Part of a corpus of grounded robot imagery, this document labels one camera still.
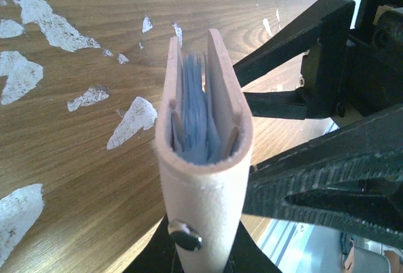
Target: leather wallet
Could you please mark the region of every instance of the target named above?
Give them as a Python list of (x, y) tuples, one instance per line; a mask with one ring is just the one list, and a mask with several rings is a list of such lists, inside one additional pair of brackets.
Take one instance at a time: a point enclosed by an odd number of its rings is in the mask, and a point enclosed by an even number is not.
[[(200, 246), (193, 250), (176, 242), (184, 273), (222, 273), (246, 194), (253, 146), (252, 114), (218, 30), (208, 31), (206, 92), (189, 86), (189, 78), (193, 77), (189, 70), (193, 68), (186, 68), (187, 63), (200, 69), (201, 60), (187, 60), (195, 58), (183, 60), (178, 38), (173, 37), (156, 123), (155, 144), (162, 193), (169, 225), (180, 222), (183, 232), (191, 230), (200, 239)], [(197, 77), (193, 84), (201, 86), (201, 75)], [(200, 101), (202, 97), (189, 102), (187, 98), (196, 98), (197, 94), (204, 96), (205, 103)], [(203, 114), (198, 112), (185, 117), (187, 111), (198, 110), (199, 106), (205, 106)], [(211, 138), (208, 141), (215, 131), (219, 145), (211, 143)], [(186, 138), (195, 137), (194, 132), (204, 141), (192, 158), (184, 155), (183, 150)], [(219, 146), (216, 159), (214, 152), (209, 152), (211, 146)], [(206, 154), (202, 157), (204, 160), (196, 159), (202, 153)]]

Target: white paint fleck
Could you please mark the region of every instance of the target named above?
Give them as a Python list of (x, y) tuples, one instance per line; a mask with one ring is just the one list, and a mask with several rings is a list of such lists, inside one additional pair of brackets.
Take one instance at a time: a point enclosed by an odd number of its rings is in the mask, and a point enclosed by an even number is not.
[(44, 205), (42, 184), (17, 189), (0, 199), (0, 267), (38, 219)]
[(118, 62), (119, 64), (125, 64), (128, 62), (128, 58), (124, 54), (118, 54)]
[(28, 61), (17, 51), (0, 53), (0, 77), (7, 76), (1, 104), (7, 105), (34, 89), (43, 78), (43, 67)]
[(108, 56), (108, 57), (112, 57), (112, 56), (113, 56), (113, 53), (111, 52), (111, 50), (108, 50), (107, 48), (104, 48), (104, 49), (102, 50), (102, 55)]
[(0, 19), (0, 38), (17, 37), (24, 33), (24, 27), (11, 19)]
[(278, 22), (280, 22), (280, 13), (278, 12), (278, 9), (276, 9), (276, 17)]
[(269, 34), (269, 36), (270, 36), (270, 37), (273, 37), (273, 34), (272, 34), (272, 32), (271, 32), (271, 29), (270, 29), (270, 24), (269, 24), (269, 21), (268, 21), (267, 18), (264, 18), (264, 19), (263, 19), (263, 26), (264, 26), (264, 28), (266, 29), (266, 31), (267, 31), (267, 33)]
[(46, 1), (19, 0), (14, 2), (21, 6), (23, 24), (36, 23), (51, 46), (69, 52), (75, 52), (81, 48), (101, 48), (94, 38), (81, 35), (64, 17), (54, 14)]
[(280, 13), (278, 12), (278, 9), (276, 9), (276, 17), (277, 17), (277, 20), (278, 20), (278, 28), (279, 28), (279, 30), (281, 30)]
[(80, 106), (91, 106), (109, 97), (108, 89), (105, 86), (89, 87), (88, 90), (75, 100), (67, 102), (67, 109), (75, 111)]
[(146, 15), (143, 20), (143, 33), (152, 29), (152, 23), (150, 18)]
[(181, 29), (180, 26), (178, 26), (177, 23), (172, 23), (172, 26), (173, 26), (174, 29), (175, 29), (175, 34), (176, 34), (176, 36), (178, 37), (180, 46), (182, 47), (182, 44), (183, 44), (182, 29)]
[(119, 117), (123, 118), (125, 116), (125, 111), (122, 111), (121, 109), (117, 109), (115, 111), (116, 114), (119, 115)]
[(150, 102), (142, 97), (136, 97), (122, 121), (113, 132), (106, 145), (106, 149), (117, 148), (135, 135), (141, 128), (149, 130), (154, 126), (157, 116), (157, 111)]

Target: wood grain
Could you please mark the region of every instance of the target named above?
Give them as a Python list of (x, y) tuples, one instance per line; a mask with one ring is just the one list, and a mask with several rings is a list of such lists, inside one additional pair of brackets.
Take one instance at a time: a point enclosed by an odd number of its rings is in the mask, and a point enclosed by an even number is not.
[[(0, 40), (0, 51), (17, 50), (44, 67), (38, 88), (0, 106), (0, 198), (42, 183), (45, 200), (41, 216), (0, 271), (120, 272), (165, 210), (151, 144), (154, 129), (138, 132), (113, 150), (106, 143), (122, 120), (116, 111), (126, 111), (135, 97), (158, 108), (172, 23), (183, 30), (184, 53), (204, 51), (207, 30), (218, 28), (236, 63), (270, 38), (263, 18), (277, 33), (276, 9), (284, 27), (315, 0), (45, 1), (83, 35), (130, 61), (120, 65), (99, 49), (70, 53), (51, 47), (35, 24), (26, 25), (22, 36)], [(7, 2), (0, 7), (0, 18), (21, 23), (20, 7)], [(143, 34), (145, 15), (154, 27)], [(299, 60), (246, 89), (270, 91), (278, 84), (295, 89)], [(0, 78), (1, 89), (5, 81)], [(107, 100), (67, 110), (68, 100), (97, 84), (110, 91)], [(327, 124), (255, 118), (253, 162), (320, 135)], [(247, 227), (253, 231), (256, 224)]]

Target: rivet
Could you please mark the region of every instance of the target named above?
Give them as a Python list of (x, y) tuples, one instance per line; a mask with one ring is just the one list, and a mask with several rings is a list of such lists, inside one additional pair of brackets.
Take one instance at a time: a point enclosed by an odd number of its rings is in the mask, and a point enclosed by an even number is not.
[(172, 220), (168, 224), (168, 233), (173, 241), (187, 251), (202, 248), (202, 237), (190, 225), (180, 220)]

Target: table surface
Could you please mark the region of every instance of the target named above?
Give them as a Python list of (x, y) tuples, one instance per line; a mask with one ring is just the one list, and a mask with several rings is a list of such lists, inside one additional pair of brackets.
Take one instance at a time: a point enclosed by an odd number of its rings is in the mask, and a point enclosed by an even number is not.
[[(19, 52), (14, 54), (20, 58), (20, 70), (12, 72), (0, 59), (5, 76), (0, 77), (0, 198), (42, 184), (44, 200), (42, 213), (0, 272), (121, 272), (164, 214), (154, 128), (132, 130), (134, 135), (117, 148), (106, 146), (136, 97), (158, 109), (173, 24), (182, 30), (184, 53), (206, 50), (207, 30), (218, 28), (236, 63), (270, 39), (264, 18), (274, 35), (314, 1), (0, 0), (0, 18), (24, 28), (21, 35), (8, 28), (6, 36), (14, 37), (0, 39), (4, 58), (7, 51)], [(146, 16), (153, 27), (143, 33)], [(82, 48), (86, 44), (100, 48)], [(113, 56), (105, 55), (107, 50)], [(128, 62), (120, 64), (118, 54)], [(300, 59), (245, 90), (294, 90)], [(21, 70), (26, 64), (33, 78)], [(29, 81), (34, 85), (27, 89)], [(67, 103), (90, 87), (102, 90), (92, 98), (109, 97), (69, 111)], [(138, 124), (127, 118), (128, 129)], [(254, 118), (253, 163), (323, 134), (328, 125), (329, 120)], [(6, 226), (6, 215), (0, 213), (0, 226)], [(242, 220), (254, 239), (269, 222)], [(0, 238), (0, 248), (4, 241)]]

